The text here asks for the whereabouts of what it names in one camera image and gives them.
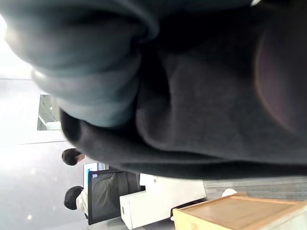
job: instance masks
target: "white shirt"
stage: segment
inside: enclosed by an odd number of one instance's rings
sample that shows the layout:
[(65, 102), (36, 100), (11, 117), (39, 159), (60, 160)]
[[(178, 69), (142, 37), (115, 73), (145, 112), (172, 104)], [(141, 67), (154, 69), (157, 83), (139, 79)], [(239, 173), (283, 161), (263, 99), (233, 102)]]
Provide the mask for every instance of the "white shirt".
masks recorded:
[(88, 216), (88, 198), (87, 193), (82, 190), (80, 195), (76, 199), (77, 209), (83, 211)]

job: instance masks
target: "white wall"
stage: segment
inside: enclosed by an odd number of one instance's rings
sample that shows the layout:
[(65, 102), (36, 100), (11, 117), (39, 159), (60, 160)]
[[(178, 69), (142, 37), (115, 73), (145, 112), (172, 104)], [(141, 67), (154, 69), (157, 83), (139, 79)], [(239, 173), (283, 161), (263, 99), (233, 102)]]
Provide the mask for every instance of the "white wall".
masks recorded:
[(41, 91), (32, 80), (0, 80), (0, 145), (65, 141), (60, 130), (37, 130)]

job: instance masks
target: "white object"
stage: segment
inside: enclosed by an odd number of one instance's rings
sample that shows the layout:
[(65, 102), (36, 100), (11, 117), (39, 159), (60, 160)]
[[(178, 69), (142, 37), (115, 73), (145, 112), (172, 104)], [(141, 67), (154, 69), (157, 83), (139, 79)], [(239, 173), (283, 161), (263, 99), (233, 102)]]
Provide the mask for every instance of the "white object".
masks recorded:
[(85, 164), (83, 166), (83, 188), (86, 193), (88, 193), (88, 173), (90, 171), (98, 171), (98, 164), (97, 162), (95, 163), (90, 163), (90, 164)]
[(253, 0), (251, 6), (257, 5), (261, 0)]
[(131, 229), (171, 217), (171, 209), (206, 197), (202, 180), (141, 174), (146, 191), (120, 197), (121, 218)]
[(224, 196), (230, 196), (230, 195), (233, 195), (233, 194), (236, 194), (237, 191), (235, 189), (232, 189), (232, 188), (227, 188), (223, 194), (222, 194), (222, 197)]

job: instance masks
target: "person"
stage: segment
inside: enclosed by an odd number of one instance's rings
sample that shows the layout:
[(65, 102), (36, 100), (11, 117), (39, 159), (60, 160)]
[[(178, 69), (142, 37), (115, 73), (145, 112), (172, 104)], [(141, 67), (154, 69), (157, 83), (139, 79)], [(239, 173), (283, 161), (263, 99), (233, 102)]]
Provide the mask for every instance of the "person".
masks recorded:
[(84, 212), (88, 219), (88, 195), (83, 187), (75, 186), (70, 188), (64, 198), (64, 206), (70, 210), (80, 210)]
[(63, 161), (70, 166), (76, 165), (78, 162), (82, 161), (85, 155), (80, 153), (77, 149), (67, 149), (62, 153)]
[(307, 1), (0, 0), (90, 158), (165, 177), (307, 175)]

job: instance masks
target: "gray carpet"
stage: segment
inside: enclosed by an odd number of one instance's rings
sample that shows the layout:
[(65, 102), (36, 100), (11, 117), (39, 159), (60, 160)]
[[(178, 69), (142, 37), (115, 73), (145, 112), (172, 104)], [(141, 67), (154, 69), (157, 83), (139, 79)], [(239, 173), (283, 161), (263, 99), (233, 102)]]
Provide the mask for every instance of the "gray carpet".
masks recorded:
[(251, 197), (307, 200), (307, 177), (302, 176), (204, 181), (204, 185), (209, 200), (221, 197), (227, 188)]

